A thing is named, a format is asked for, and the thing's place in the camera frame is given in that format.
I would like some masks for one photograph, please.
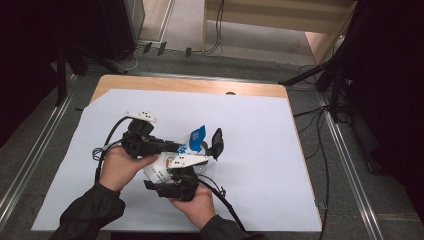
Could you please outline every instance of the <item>wooden table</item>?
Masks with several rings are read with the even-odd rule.
[[[317,64],[348,29],[352,0],[225,0],[223,22],[305,31]],[[205,0],[202,51],[207,21],[216,21],[221,0]]]
[[[218,94],[233,92],[237,95],[287,98],[285,87],[276,84],[189,78],[105,75],[100,79],[91,102],[110,89],[161,90]]]

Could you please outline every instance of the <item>person's right hand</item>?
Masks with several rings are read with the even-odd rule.
[[[112,191],[122,191],[140,169],[152,164],[158,157],[156,154],[133,159],[122,146],[113,147],[106,153],[99,183]]]
[[[202,229],[216,215],[212,191],[202,184],[199,184],[196,194],[190,202],[178,199],[171,199],[170,201],[175,208],[183,212],[191,223],[199,229]]]

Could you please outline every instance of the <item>white paper sheet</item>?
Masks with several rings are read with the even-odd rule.
[[[126,111],[150,111],[158,119],[152,135],[178,140],[205,125],[206,141],[222,128],[225,149],[205,175],[227,190],[227,200],[248,231],[320,231],[307,168],[286,98],[111,90],[84,109],[32,230],[55,230],[69,204],[94,182],[101,147]],[[118,140],[130,120],[116,130]],[[123,190],[124,216],[105,226],[119,231],[197,231],[167,199],[146,190],[142,172]],[[217,213],[232,219],[214,199]]]

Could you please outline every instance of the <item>black cable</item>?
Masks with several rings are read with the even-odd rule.
[[[305,157],[305,160],[315,157],[315,155],[317,155],[317,153],[318,153],[319,149],[320,149],[320,147],[319,147],[319,145],[318,145],[318,146],[317,146],[317,148],[315,149],[314,153],[312,153],[312,154],[311,154],[310,156],[308,156],[308,157]]]
[[[205,181],[198,179],[197,181],[199,181],[199,183],[203,184],[205,187],[209,188],[213,194],[215,194],[215,196],[217,198],[219,198],[219,200],[221,200],[221,202],[227,207],[228,211],[231,213],[231,216],[233,216],[234,220],[236,221],[236,223],[238,224],[239,228],[243,231],[246,232],[246,229],[244,228],[243,224],[241,223],[239,217],[237,216],[236,212],[233,209],[233,206],[231,206],[231,204],[227,201],[227,199],[225,199],[219,192],[218,190],[216,190],[215,188],[213,188],[211,185],[207,184]]]
[[[299,75],[300,75],[300,70],[301,70],[302,68],[304,68],[304,67],[315,67],[315,66],[316,66],[316,65],[303,65],[303,66],[299,67],[299,68],[297,69],[297,76],[299,76]],[[315,83],[308,82],[308,81],[306,81],[306,79],[303,79],[302,81],[303,81],[303,82],[305,82],[305,83],[307,83],[307,84],[314,85],[314,84],[316,84],[316,82],[317,82],[318,80],[316,79],[315,75],[314,75],[313,77],[314,77],[314,79],[315,79]]]
[[[211,182],[215,185],[216,189],[218,189],[219,193],[220,193],[223,197],[225,197],[225,190],[224,190],[224,188],[221,186],[221,189],[219,189],[218,184],[216,184],[216,182],[215,182],[214,180],[212,180],[212,178],[210,178],[210,177],[208,177],[208,176],[205,176],[205,175],[203,175],[203,174],[197,174],[197,176],[201,176],[201,177],[204,177],[204,178],[209,179],[209,181],[211,181]]]
[[[312,123],[314,122],[314,119],[315,119],[316,117],[318,117],[318,115],[319,115],[319,113],[318,113],[318,114],[315,114],[315,116],[314,116],[314,117],[311,119],[311,121],[309,122],[308,126],[304,127],[302,130],[298,131],[298,132],[297,132],[297,134],[302,133],[303,131],[305,131],[306,129],[308,129],[308,128],[312,125]]]
[[[329,107],[330,107],[330,105],[325,105],[325,106],[322,106],[322,107],[318,107],[318,108],[316,108],[314,110],[310,110],[310,111],[306,111],[306,112],[301,112],[301,113],[296,113],[296,114],[293,115],[293,117],[294,118],[297,118],[297,117],[300,117],[300,116],[303,116],[303,115],[306,115],[306,114],[309,114],[309,113],[314,113],[314,112],[317,112],[317,111],[320,111],[320,110],[323,110],[323,109],[327,109]]]
[[[174,50],[174,49],[165,49],[165,52],[178,52],[178,53],[186,53],[186,51],[181,51],[181,50]],[[205,57],[220,57],[218,55],[208,55],[208,54],[203,54],[202,51],[192,51],[193,55],[202,55]]]
[[[202,51],[193,51],[193,53],[201,52],[202,54],[212,54],[215,52],[215,50],[218,48],[219,44],[221,43],[221,25],[222,25],[222,16],[224,14],[224,0],[221,1],[221,5],[218,9],[218,14],[216,16],[215,21],[215,31],[216,31],[216,41],[215,45],[205,52],[202,53]]]
[[[103,151],[103,148],[95,148],[91,152],[91,155],[93,156],[93,159],[96,161],[100,161],[100,157],[97,156],[97,154],[101,153]]]
[[[109,144],[109,141],[110,141],[110,139],[112,138],[112,135],[113,135],[113,133],[115,132],[115,130],[118,128],[118,126],[123,122],[123,121],[125,121],[125,120],[127,120],[127,119],[129,119],[130,117],[123,117],[123,118],[121,118],[116,124],[115,124],[115,126],[113,126],[113,128],[112,128],[112,130],[110,131],[110,133],[109,133],[109,136],[107,137],[107,139],[106,139],[106,141],[105,141],[105,144],[104,144],[104,146],[106,146],[106,145],[108,145]],[[100,155],[100,158],[99,158],[99,164],[98,164],[98,166],[97,166],[97,169],[96,169],[96,174],[95,174],[95,176],[94,176],[94,181],[95,182],[98,182],[99,181],[99,179],[100,179],[100,173],[101,173],[101,171],[102,171],[102,164],[103,164],[103,160],[104,160],[104,158],[105,158],[105,156],[106,156],[106,153],[107,153],[107,151],[110,149],[110,147],[111,146],[113,146],[113,144],[112,145],[110,145],[105,151],[102,151],[102,154]]]

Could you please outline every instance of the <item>black jacket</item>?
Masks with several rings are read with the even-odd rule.
[[[124,209],[119,193],[97,183],[63,212],[60,226],[50,239],[96,239],[100,229],[121,217]],[[203,240],[267,239],[262,234],[247,235],[234,221],[219,215],[202,228],[200,237]]]

